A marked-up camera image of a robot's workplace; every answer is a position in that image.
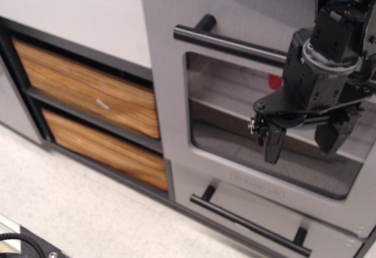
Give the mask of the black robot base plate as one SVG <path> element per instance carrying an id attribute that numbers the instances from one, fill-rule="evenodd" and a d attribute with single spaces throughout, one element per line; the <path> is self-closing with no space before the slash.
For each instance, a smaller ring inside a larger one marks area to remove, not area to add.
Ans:
<path id="1" fill-rule="evenodd" d="M 55 245 L 50 244 L 43 238 L 39 237 L 35 233 L 29 231 L 28 229 L 24 228 L 23 226 L 20 227 L 20 234 L 25 235 L 33 239 L 37 242 L 37 244 L 42 248 L 45 257 L 49 257 L 49 255 L 54 252 L 58 255 L 58 257 L 69 258 L 71 257 L 63 250 L 59 249 Z M 21 253 L 26 254 L 28 257 L 39 257 L 35 249 L 27 244 L 26 242 L 21 241 Z"/>

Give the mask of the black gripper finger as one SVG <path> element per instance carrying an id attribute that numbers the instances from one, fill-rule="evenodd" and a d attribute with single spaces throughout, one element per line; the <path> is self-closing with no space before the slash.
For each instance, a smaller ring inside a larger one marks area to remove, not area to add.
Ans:
<path id="1" fill-rule="evenodd" d="M 264 161 L 276 164 L 280 156 L 286 129 L 275 124 L 269 124 L 264 136 Z"/>
<path id="2" fill-rule="evenodd" d="M 326 155 L 334 155 L 352 134 L 359 114 L 343 113 L 339 117 L 318 125 L 314 139 L 320 150 Z"/>

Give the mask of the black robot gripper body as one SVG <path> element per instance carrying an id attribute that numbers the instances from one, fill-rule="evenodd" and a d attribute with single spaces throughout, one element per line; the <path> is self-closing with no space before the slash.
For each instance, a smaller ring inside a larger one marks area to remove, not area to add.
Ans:
<path id="1" fill-rule="evenodd" d="M 359 51 L 356 31 L 299 30 L 291 40 L 283 69 L 283 84 L 257 100 L 250 124 L 257 143 L 264 146 L 269 124 L 286 129 L 322 125 L 343 113 L 359 114 L 370 96 L 356 70 L 369 66 L 369 55 Z"/>

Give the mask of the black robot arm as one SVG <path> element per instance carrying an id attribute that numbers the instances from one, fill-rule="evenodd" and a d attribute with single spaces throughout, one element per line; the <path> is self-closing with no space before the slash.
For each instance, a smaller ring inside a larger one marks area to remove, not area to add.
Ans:
<path id="1" fill-rule="evenodd" d="M 315 26 L 297 31 L 282 85 L 257 100 L 250 130 L 264 160 L 278 161 L 286 131 L 315 124 L 323 154 L 334 155 L 354 130 L 375 75 L 375 0 L 315 0 Z"/>

